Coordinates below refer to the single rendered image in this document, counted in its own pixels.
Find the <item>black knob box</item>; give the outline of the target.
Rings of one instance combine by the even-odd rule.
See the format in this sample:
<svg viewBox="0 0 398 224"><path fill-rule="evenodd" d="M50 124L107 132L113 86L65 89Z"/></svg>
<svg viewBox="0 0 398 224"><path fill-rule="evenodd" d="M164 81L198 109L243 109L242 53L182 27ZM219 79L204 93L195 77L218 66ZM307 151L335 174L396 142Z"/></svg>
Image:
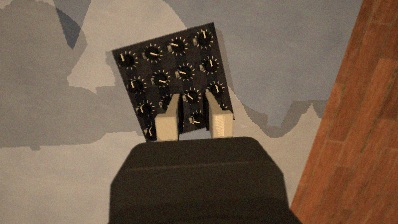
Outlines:
<svg viewBox="0 0 398 224"><path fill-rule="evenodd" d="M155 117L166 113L173 94L183 95L180 134L206 128L205 92L213 94L222 111L233 113L214 22L112 50L112 54L146 142L157 140Z"/></svg>

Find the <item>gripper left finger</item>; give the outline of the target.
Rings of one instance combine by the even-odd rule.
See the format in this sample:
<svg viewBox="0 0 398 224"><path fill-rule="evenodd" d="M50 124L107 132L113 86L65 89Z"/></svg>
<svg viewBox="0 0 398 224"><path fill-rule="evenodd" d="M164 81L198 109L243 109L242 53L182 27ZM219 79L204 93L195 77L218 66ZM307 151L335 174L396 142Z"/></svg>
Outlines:
<svg viewBox="0 0 398 224"><path fill-rule="evenodd" d="M179 140L183 132L184 110L183 95L173 94L165 114L157 114L155 118L157 142Z"/></svg>

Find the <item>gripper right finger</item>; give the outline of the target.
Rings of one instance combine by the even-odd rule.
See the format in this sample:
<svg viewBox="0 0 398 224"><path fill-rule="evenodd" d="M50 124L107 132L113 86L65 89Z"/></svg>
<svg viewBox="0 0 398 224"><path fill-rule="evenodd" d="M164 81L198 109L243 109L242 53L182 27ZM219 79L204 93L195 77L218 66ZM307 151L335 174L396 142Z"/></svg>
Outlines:
<svg viewBox="0 0 398 224"><path fill-rule="evenodd" d="M203 117L211 138L233 137L233 113L222 111L211 92L203 93Z"/></svg>

